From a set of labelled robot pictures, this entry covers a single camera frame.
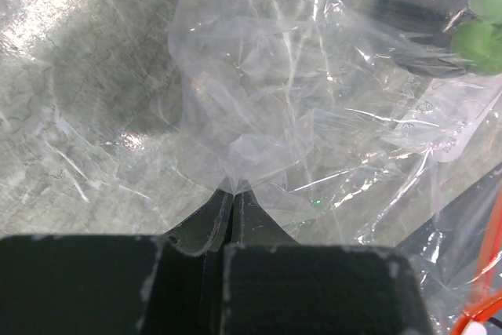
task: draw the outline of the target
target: plastic bag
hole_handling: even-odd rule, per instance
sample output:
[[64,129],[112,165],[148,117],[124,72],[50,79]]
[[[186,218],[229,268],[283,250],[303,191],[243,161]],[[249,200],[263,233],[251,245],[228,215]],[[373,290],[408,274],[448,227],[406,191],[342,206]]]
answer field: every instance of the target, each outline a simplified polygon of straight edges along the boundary
[[[409,255],[423,284],[451,292],[458,260],[442,255],[441,270],[431,248],[448,232],[468,244],[482,217],[453,225],[442,209],[502,155],[497,9],[502,0],[179,0],[169,52],[187,175],[232,193],[251,185],[303,242],[396,246],[432,219]],[[465,299],[453,301],[440,330]]]

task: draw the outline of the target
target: label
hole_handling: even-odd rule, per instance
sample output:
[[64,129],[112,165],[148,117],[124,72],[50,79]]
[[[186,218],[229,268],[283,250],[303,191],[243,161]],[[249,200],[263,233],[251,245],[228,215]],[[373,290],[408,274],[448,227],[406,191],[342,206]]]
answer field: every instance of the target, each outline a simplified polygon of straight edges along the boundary
[[462,155],[501,94],[502,75],[435,79],[385,140],[451,162]]

